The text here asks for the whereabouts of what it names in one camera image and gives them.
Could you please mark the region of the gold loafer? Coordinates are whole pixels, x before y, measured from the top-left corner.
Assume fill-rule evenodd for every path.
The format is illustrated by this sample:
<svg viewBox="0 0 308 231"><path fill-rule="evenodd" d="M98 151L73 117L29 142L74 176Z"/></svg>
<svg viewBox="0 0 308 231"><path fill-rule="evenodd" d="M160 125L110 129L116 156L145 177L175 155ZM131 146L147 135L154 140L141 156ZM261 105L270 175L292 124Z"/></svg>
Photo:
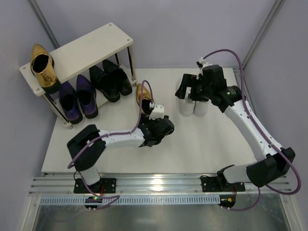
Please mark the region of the gold loafer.
<svg viewBox="0 0 308 231"><path fill-rule="evenodd" d="M61 88L61 83L54 71L54 60L48 51L35 43L30 56L30 68L39 85L47 94L54 94Z"/></svg>
<svg viewBox="0 0 308 231"><path fill-rule="evenodd" d="M150 115L152 112L150 104L154 103L154 100L152 99L151 92L146 87L141 88L142 85L138 84L136 89L136 102L138 106L141 106L142 114Z"/></svg>

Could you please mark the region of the black loafer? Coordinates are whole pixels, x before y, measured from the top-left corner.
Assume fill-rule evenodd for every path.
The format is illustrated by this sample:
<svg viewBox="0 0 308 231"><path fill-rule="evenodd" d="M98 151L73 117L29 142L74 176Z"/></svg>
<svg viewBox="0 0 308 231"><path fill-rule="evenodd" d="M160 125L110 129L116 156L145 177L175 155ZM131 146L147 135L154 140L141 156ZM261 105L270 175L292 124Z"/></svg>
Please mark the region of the black loafer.
<svg viewBox="0 0 308 231"><path fill-rule="evenodd" d="M109 60L102 61L103 69L107 72L115 82L116 89L123 96L132 93L132 86L124 70Z"/></svg>
<svg viewBox="0 0 308 231"><path fill-rule="evenodd" d="M89 73L90 81L93 86L98 89L108 101L115 103L120 99L120 93L110 74L104 72L96 65L89 69Z"/></svg>

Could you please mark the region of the purple loafer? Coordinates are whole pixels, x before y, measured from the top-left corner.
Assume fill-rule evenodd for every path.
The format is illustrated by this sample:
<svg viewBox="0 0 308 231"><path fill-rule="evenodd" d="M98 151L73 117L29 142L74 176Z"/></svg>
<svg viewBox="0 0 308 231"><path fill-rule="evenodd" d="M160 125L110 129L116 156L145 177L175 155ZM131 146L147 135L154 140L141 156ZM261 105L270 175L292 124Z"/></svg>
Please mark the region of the purple loafer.
<svg viewBox="0 0 308 231"><path fill-rule="evenodd" d="M82 121L83 115L78 107L77 93L69 82L61 85L59 102L67 120L75 125Z"/></svg>
<svg viewBox="0 0 308 231"><path fill-rule="evenodd" d="M82 113L87 119L93 119L98 115L98 106L96 103L96 90L91 82L83 75L77 76L77 98Z"/></svg>

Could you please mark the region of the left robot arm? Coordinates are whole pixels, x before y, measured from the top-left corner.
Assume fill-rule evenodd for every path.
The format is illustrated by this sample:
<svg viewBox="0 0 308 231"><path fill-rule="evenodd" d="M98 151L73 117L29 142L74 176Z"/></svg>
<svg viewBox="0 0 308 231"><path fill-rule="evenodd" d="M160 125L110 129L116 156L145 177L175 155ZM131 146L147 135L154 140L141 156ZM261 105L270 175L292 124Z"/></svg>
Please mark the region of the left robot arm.
<svg viewBox="0 0 308 231"><path fill-rule="evenodd" d="M95 164L103 152L158 145L165 136L173 133L174 128L167 115L156 120L142 115L133 130L106 131L99 130L94 124L88 125L67 143L72 158L67 168L75 168L84 183L93 185L101 179Z"/></svg>

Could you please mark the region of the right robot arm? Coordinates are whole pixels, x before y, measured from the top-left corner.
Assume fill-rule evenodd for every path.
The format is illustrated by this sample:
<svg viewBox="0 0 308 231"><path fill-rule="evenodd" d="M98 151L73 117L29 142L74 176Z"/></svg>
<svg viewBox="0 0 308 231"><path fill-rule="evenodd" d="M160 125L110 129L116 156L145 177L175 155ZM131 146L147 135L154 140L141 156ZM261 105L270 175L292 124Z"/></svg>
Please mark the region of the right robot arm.
<svg viewBox="0 0 308 231"><path fill-rule="evenodd" d="M283 148L254 116L237 86L228 86L223 69L208 65L199 74L184 74L178 84L176 97L180 106L190 102L212 103L238 128L249 144L256 162L248 165L231 165L218 171L218 182L229 186L248 181L263 187L285 175L295 158L292 148Z"/></svg>

